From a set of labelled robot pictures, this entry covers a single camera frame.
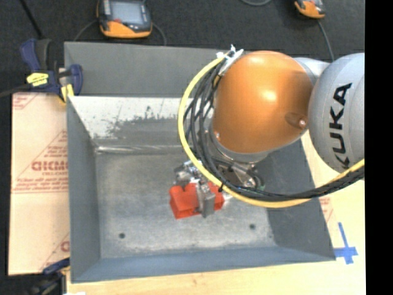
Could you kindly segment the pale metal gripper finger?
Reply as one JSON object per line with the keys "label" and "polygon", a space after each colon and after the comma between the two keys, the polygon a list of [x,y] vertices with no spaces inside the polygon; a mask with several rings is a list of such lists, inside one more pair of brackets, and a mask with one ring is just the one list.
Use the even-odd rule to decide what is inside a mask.
{"label": "pale metal gripper finger", "polygon": [[192,161],[186,161],[179,167],[174,169],[176,186],[180,186],[183,191],[191,184],[195,186],[195,189],[199,188],[200,183],[200,171],[192,163]]}
{"label": "pale metal gripper finger", "polygon": [[214,204],[216,195],[210,189],[208,183],[197,183],[196,194],[198,199],[198,211],[202,217],[207,218],[209,215],[214,213]]}

